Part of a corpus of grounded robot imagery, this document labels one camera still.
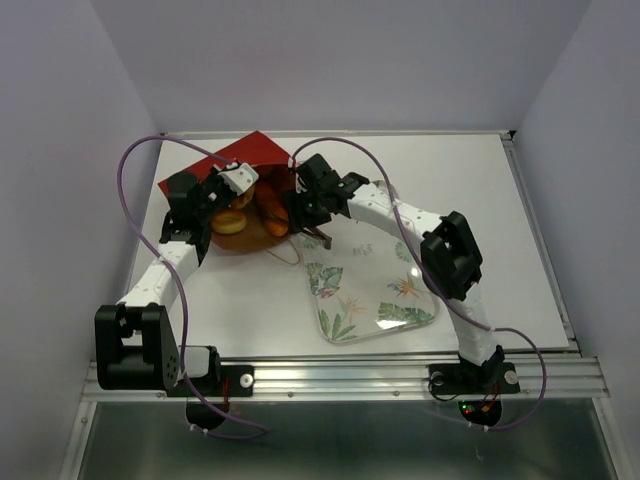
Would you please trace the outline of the long orange fake bread loaf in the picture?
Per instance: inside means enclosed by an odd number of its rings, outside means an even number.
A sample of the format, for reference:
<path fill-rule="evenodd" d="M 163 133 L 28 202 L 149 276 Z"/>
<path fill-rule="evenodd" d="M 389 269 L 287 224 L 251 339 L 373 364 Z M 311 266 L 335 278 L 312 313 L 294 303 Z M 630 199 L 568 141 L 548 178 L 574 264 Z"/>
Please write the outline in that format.
<path fill-rule="evenodd" d="M 274 188 L 264 181 L 257 182 L 254 200 L 266 230 L 275 237 L 286 236 L 289 231 L 289 217 Z"/>

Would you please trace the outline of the red brown paper bag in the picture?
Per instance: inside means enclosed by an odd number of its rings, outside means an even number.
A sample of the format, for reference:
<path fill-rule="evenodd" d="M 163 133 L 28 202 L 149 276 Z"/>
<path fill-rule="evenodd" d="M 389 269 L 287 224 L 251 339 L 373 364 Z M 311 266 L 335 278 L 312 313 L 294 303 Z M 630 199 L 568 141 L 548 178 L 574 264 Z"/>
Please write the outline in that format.
<path fill-rule="evenodd" d="M 255 131 L 222 148 L 213 156 L 207 156 L 183 170 L 204 179 L 211 170 L 218 173 L 223 169 L 227 160 L 248 163 L 259 174 L 257 182 L 264 181 L 270 184 L 283 203 L 283 193 L 295 188 L 295 176 L 287 166 L 288 159 L 289 154 L 284 149 L 266 135 Z M 256 183 L 248 191 L 254 193 Z M 211 233 L 209 240 L 160 239 L 160 242 L 164 244 L 170 241 L 183 241 L 191 244 L 196 247 L 198 259 L 203 260 L 211 243 L 223 250 L 248 254 L 275 247 L 290 236 L 289 231 L 284 237 L 275 237 L 266 230 L 254 196 L 242 210 L 232 210 L 229 206 L 214 214 L 209 227 Z"/>

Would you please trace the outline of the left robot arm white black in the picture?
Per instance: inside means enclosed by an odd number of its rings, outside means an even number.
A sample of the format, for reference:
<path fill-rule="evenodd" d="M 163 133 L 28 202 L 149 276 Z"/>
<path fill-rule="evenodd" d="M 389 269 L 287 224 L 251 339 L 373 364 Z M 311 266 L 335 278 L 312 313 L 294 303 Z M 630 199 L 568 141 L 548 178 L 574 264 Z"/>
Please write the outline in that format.
<path fill-rule="evenodd" d="M 186 354 L 195 355 L 188 382 L 210 394 L 222 384 L 222 367 L 213 347 L 185 348 L 175 339 L 169 310 L 180 298 L 178 279 L 189 278 L 202 264 L 211 242 L 209 222 L 231 206 L 255 182 L 255 175 L 234 164 L 213 168 L 200 180 L 188 171 L 167 180 L 169 209 L 156 258 L 138 282 L 114 305 L 95 315 L 97 378 L 104 390 L 164 390 L 184 386 Z"/>

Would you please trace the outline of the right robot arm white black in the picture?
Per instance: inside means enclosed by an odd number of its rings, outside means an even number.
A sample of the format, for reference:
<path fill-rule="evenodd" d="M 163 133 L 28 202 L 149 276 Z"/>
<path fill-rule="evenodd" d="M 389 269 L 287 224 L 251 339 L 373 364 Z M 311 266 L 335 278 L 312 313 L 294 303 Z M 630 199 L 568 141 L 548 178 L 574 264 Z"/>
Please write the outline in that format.
<path fill-rule="evenodd" d="M 283 194 L 289 231 L 316 238 L 329 249 L 331 240 L 320 227 L 342 216 L 403 241 L 426 287 L 451 315 L 458 339 L 457 377 L 472 390 L 496 383 L 505 354 L 480 306 L 483 257 L 464 215 L 441 216 L 401 201 L 385 170 L 379 187 L 356 172 L 339 175 L 320 154 L 304 162 L 292 158 L 288 169 L 296 180 L 294 189 Z"/>

